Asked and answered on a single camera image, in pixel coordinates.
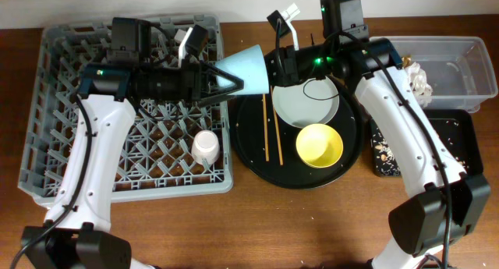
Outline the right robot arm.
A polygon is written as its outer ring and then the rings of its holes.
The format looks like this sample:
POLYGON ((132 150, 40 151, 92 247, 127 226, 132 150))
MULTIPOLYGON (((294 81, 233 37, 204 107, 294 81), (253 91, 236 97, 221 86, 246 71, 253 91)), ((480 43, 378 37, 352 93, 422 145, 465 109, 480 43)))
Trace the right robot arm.
POLYGON ((409 86, 402 58, 386 38, 371 40, 360 0, 321 0, 323 44, 276 47, 267 54, 273 86, 332 75, 367 110, 401 170, 406 202, 388 216, 391 240, 372 268, 448 266, 450 246, 470 234, 490 196, 481 174, 469 175, 430 124, 409 86))

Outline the yellow bowl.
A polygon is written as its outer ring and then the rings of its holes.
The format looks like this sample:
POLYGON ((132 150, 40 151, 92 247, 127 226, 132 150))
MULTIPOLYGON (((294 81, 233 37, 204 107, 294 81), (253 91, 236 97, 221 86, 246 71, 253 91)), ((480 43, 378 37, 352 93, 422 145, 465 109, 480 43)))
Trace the yellow bowl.
POLYGON ((306 165, 312 168, 330 168, 341 159, 344 144, 335 129, 316 123, 306 126, 298 133, 296 151, 306 165))

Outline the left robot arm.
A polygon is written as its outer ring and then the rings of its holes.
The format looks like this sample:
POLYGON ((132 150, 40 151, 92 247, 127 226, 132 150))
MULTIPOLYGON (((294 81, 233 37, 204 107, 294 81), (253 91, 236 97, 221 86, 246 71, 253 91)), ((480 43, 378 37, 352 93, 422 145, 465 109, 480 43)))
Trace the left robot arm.
POLYGON ((208 33, 190 27, 179 63, 165 68, 150 56, 155 24, 116 17, 111 47, 86 65, 75 93, 79 117, 69 161, 55 202, 42 226, 23 230, 18 257, 37 268, 139 268, 131 245, 111 234, 111 193, 122 147, 140 102, 180 101, 204 107, 227 101, 242 79, 198 55, 208 33))

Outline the grey plate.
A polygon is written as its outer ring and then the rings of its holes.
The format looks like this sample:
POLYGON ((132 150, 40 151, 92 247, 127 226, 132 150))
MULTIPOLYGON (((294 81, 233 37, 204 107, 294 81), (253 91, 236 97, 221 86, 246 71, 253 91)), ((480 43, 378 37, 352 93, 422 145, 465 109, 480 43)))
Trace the grey plate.
POLYGON ((274 87, 272 101, 278 117, 300 129, 314 123, 328 123, 340 104, 338 88, 330 78, 310 79, 291 87, 274 87))

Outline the food scraps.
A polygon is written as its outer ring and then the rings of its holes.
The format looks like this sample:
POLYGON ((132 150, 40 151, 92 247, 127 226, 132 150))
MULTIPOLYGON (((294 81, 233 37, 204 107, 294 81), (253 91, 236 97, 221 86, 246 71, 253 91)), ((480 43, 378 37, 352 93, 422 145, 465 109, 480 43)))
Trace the food scraps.
MULTIPOLYGON (((470 173, 471 164, 468 148, 464 143, 463 126, 455 119, 430 119, 430 123, 441 138, 442 143, 455 157, 456 161, 470 173)), ((370 120, 374 171, 380 177, 400 177, 401 171, 386 139, 374 120, 370 120)))

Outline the gold spoon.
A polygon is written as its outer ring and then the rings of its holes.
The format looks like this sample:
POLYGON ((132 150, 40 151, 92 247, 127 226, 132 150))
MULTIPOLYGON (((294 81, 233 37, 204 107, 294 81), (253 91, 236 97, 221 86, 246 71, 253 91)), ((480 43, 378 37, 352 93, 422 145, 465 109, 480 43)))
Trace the gold spoon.
POLYGON ((410 55, 402 57, 402 65, 403 65, 404 68, 408 67, 411 64, 412 64, 412 58, 411 58, 410 55))

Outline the white tissue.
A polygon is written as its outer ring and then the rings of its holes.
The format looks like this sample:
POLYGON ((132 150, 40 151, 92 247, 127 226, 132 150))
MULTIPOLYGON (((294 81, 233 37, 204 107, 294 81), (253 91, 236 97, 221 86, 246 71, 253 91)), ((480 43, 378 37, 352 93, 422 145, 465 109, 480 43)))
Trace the white tissue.
POLYGON ((432 86, 428 84, 426 72, 417 62, 413 62, 407 66, 405 71, 409 77, 409 86, 418 104, 422 108, 426 108, 432 101, 432 94, 434 92, 432 86))

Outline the light blue cup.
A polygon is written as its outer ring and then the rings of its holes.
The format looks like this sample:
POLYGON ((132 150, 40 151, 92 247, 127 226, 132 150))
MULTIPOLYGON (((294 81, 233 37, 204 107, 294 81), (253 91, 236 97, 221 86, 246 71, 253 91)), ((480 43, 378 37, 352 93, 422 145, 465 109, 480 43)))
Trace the light blue cup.
POLYGON ((243 80, 243 88, 232 93, 232 96, 269 93, 267 68, 263 52, 258 44, 224 58, 214 65, 243 80))

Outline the pink cup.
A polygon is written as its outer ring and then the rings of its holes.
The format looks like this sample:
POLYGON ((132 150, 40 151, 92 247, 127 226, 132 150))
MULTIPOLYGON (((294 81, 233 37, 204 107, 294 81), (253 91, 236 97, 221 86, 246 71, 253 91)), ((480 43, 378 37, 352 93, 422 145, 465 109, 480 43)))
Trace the pink cup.
POLYGON ((194 136, 191 154, 196 163, 201 165, 205 160, 212 165, 218 160, 219 153, 220 144, 215 133, 210 130, 201 130, 194 136))

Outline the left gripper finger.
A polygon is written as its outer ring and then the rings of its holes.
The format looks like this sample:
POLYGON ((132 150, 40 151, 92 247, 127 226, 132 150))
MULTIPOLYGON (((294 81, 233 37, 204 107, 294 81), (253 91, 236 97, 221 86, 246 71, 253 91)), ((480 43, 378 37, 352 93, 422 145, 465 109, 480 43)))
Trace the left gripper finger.
POLYGON ((201 72, 209 77, 214 77, 216 80, 219 79, 221 82, 218 83, 219 86, 243 86, 244 81, 237 76, 234 76, 226 71, 219 69, 218 67, 211 65, 206 62, 200 62, 201 72))
POLYGON ((210 80, 205 80, 201 86, 200 100, 198 101, 199 107, 206 107, 232 99, 231 94, 236 91, 242 90, 244 82, 240 78, 229 79, 227 87, 218 86, 210 80))

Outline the wooden chopstick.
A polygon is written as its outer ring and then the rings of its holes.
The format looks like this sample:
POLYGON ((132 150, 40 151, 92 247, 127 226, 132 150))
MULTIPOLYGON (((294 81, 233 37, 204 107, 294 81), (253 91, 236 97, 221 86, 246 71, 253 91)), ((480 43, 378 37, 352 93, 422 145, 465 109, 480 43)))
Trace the wooden chopstick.
POLYGON ((266 102, 266 94, 262 94, 262 108, 263 108, 263 123, 264 123, 264 152, 265 152, 265 161, 269 162, 269 146, 268 146, 268 118, 267 118, 267 102, 266 102))
POLYGON ((277 112, 274 108, 274 98, 273 98, 272 94, 271 94, 271 104, 272 104, 272 112, 273 112, 273 117, 274 117, 274 129, 275 129, 275 134, 276 134, 276 142, 277 142, 277 148, 278 148, 278 160, 279 160, 280 166, 283 166, 284 160, 283 160, 282 149, 281 149, 280 128, 279 128, 279 123, 278 123, 278 115, 277 115, 277 112))

